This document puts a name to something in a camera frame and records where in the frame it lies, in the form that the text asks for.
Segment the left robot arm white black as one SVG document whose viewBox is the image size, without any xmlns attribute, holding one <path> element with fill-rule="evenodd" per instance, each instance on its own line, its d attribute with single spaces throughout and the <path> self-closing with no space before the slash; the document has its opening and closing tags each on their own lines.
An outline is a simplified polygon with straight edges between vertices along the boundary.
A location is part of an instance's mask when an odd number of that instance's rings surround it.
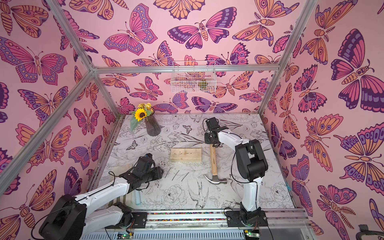
<svg viewBox="0 0 384 240">
<path fill-rule="evenodd" d="M 131 228 L 136 223 L 132 209 L 124 203 L 101 207 L 143 184 L 160 180 L 164 170 L 156 166 L 152 154 L 139 157 L 128 171 L 113 176 L 112 182 L 90 192 L 63 195 L 51 212 L 42 218 L 39 235 L 42 240 L 79 240 L 85 235 L 109 226 Z"/>
</svg>

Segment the wooden handle claw hammer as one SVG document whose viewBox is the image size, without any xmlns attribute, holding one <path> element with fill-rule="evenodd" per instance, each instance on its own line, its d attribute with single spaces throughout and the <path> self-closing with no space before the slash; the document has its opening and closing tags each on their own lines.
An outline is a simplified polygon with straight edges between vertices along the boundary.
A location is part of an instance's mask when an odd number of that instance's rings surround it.
<svg viewBox="0 0 384 240">
<path fill-rule="evenodd" d="M 211 160 L 212 177 L 209 178 L 207 175 L 205 175 L 205 178 L 207 179 L 207 181 L 212 185 L 227 184 L 227 179 L 220 179 L 218 177 L 217 156 L 216 156 L 216 148 L 214 147 L 214 145 L 210 145 L 210 160 Z"/>
</svg>

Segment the light blue garden trowel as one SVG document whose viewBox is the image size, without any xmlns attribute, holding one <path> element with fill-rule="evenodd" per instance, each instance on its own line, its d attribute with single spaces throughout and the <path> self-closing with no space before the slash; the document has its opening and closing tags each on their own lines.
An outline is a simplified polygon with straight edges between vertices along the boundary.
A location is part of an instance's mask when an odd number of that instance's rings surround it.
<svg viewBox="0 0 384 240">
<path fill-rule="evenodd" d="M 141 203 L 142 201 L 141 201 L 140 191 L 135 190 L 135 204 L 139 206 L 141 205 Z"/>
</svg>

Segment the dark glass vase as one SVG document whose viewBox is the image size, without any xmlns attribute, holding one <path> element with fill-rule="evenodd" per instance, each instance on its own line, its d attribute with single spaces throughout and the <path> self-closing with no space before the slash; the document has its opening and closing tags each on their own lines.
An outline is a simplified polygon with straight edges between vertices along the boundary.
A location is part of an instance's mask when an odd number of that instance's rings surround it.
<svg viewBox="0 0 384 240">
<path fill-rule="evenodd" d="M 161 133 L 161 127 L 154 114 L 145 118 L 145 124 L 149 136 L 155 137 Z"/>
</svg>

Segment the artificial sunflower bouquet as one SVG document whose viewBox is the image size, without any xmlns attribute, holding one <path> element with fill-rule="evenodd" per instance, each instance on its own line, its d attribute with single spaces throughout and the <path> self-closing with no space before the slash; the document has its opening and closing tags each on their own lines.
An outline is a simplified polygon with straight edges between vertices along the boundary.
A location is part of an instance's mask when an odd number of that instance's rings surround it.
<svg viewBox="0 0 384 240">
<path fill-rule="evenodd" d="M 131 131 L 133 132 L 143 120 L 152 116 L 153 114 L 154 109 L 151 103 L 139 104 L 138 109 L 132 113 L 132 118 L 130 121 Z"/>
</svg>

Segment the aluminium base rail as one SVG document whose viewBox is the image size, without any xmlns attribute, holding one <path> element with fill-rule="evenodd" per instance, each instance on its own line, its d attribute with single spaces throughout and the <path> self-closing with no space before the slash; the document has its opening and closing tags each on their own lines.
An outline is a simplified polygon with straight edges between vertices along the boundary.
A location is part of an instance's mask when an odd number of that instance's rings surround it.
<svg viewBox="0 0 384 240">
<path fill-rule="evenodd" d="M 80 240 L 315 240 L 303 210 L 267 209 L 263 220 L 246 225 L 239 210 L 133 211 L 131 223 L 114 223 L 117 209 L 86 219 Z"/>
</svg>

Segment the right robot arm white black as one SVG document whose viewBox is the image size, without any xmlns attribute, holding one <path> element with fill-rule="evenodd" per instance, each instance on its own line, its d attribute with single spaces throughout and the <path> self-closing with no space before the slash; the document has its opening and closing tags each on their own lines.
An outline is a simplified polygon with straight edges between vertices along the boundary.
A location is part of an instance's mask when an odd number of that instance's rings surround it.
<svg viewBox="0 0 384 240">
<path fill-rule="evenodd" d="M 240 218 L 244 225 L 267 227 L 268 220 L 265 211 L 260 206 L 260 191 L 263 178 L 268 170 L 268 162 L 261 143 L 254 139 L 248 140 L 230 131 L 228 127 L 220 126 L 219 120 L 205 120 L 205 144 L 211 148 L 226 145 L 235 153 L 233 161 L 244 179 L 243 197 L 240 203 Z"/>
</svg>

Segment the wooden block with nails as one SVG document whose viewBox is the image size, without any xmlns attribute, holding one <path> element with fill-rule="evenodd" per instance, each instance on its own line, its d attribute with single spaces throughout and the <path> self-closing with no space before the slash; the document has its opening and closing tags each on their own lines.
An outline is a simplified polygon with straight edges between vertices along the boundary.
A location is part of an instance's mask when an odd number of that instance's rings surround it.
<svg viewBox="0 0 384 240">
<path fill-rule="evenodd" d="M 172 148 L 170 161 L 176 163 L 201 163 L 201 148 Z"/>
</svg>

